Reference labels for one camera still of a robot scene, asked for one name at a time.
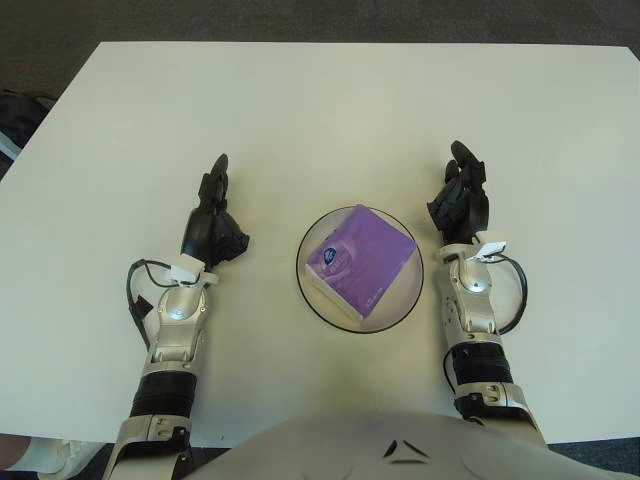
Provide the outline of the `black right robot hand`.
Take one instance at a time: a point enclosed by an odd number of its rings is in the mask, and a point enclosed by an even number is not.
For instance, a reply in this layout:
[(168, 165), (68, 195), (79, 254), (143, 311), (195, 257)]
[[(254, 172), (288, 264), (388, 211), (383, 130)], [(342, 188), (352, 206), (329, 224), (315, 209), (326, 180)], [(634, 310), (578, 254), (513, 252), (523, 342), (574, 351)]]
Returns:
[(485, 164), (459, 140), (451, 144), (451, 154), (444, 186), (427, 203), (427, 211), (445, 245), (471, 244), (489, 221), (489, 200), (483, 188)]

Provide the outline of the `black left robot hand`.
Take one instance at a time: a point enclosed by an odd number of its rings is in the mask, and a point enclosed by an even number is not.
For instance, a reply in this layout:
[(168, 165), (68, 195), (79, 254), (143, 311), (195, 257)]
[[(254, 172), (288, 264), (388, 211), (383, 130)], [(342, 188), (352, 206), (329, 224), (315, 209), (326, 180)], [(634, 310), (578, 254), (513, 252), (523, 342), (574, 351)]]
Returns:
[(203, 174), (199, 204), (189, 215), (181, 245), (181, 252), (203, 262), (207, 272), (242, 255), (250, 240), (227, 210), (227, 169), (228, 156), (221, 154)]

